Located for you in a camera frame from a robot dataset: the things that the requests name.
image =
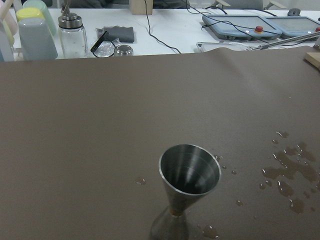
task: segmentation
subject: yellow cup lid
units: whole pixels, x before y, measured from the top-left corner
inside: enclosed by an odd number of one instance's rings
[[[22,19],[27,19],[27,18],[42,18],[45,19],[44,15],[42,12],[35,7],[25,7],[21,8],[19,11],[16,12],[16,19],[18,21]]]

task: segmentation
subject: liquid puddle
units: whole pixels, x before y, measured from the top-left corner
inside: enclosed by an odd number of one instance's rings
[[[141,176],[137,177],[134,182],[136,184],[139,184],[139,185],[145,185],[146,184],[146,180],[144,178],[142,178]]]
[[[211,238],[211,239],[218,239],[219,238],[219,234],[218,234],[217,230],[214,227],[212,227],[211,225],[207,225],[204,227],[203,236]]]
[[[303,213],[304,207],[305,207],[305,203],[298,198],[294,200],[292,199],[289,200],[289,209],[297,214]]]
[[[241,207],[241,206],[244,205],[244,203],[243,203],[242,201],[240,201],[240,200],[237,200],[235,203],[236,203],[239,207]]]
[[[277,182],[278,190],[281,195],[288,197],[294,194],[293,188],[288,185],[285,181],[278,181]]]
[[[266,167],[261,170],[262,174],[270,179],[276,179],[277,176],[285,176],[288,179],[294,179],[294,175],[297,172],[300,172],[303,177],[310,182],[316,181],[318,176],[315,169],[310,165],[302,165],[297,162],[293,162],[288,158],[290,150],[288,148],[286,150],[286,153],[284,151],[280,151],[273,154],[274,159],[277,160],[283,168]]]
[[[314,155],[311,152],[308,152],[306,150],[306,144],[304,142],[301,142],[297,145],[298,149],[300,150],[300,152],[297,154],[298,156],[309,160],[310,162],[315,162],[316,158],[314,157]]]
[[[284,132],[276,131],[275,133],[284,139],[286,139],[289,136],[289,133],[287,133],[286,131],[284,131]]]

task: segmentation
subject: metal jigger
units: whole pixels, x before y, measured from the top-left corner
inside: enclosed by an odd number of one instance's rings
[[[167,207],[153,222],[156,240],[187,240],[189,232],[184,210],[210,193],[221,169],[217,160],[195,145],[176,145],[160,157],[159,172],[169,199]]]

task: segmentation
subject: water droplet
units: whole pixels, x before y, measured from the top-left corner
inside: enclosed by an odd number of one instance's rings
[[[304,196],[305,196],[306,199],[309,199],[309,198],[310,198],[310,194],[307,193],[306,191],[304,191],[303,194],[304,194]]]
[[[240,200],[237,200],[235,203],[236,203],[239,207],[241,207],[241,206],[244,205],[244,203],[243,203],[242,201],[240,201]]]
[[[269,187],[272,187],[272,182],[270,180],[265,180],[265,184],[267,184]]]
[[[288,197],[288,196],[292,196],[294,194],[294,190],[286,182],[278,181],[277,185],[278,185],[278,190],[281,195]]]
[[[298,198],[296,198],[294,200],[291,200],[291,199],[289,200],[289,209],[291,211],[294,211],[297,214],[303,213],[304,207],[305,207],[305,203]]]
[[[144,178],[142,178],[141,176],[137,177],[134,182],[136,184],[139,184],[139,185],[145,185],[146,184],[146,180]]]
[[[204,227],[203,236],[211,238],[211,239],[218,239],[219,238],[219,234],[218,234],[217,230],[214,227],[212,227],[211,225],[207,225]]]
[[[218,161],[218,162],[220,162],[220,160],[222,160],[222,156],[218,156],[218,155],[213,155],[214,156],[214,158]]]
[[[284,131],[284,132],[276,131],[275,133],[284,139],[286,139],[289,136],[289,133],[287,133],[286,131]]]

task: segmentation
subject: jar lid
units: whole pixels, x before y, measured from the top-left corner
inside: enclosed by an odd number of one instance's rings
[[[132,56],[134,54],[134,50],[128,45],[118,45],[114,48],[114,56]]]
[[[78,29],[83,26],[82,18],[73,12],[58,17],[58,22],[59,27],[63,29]]]

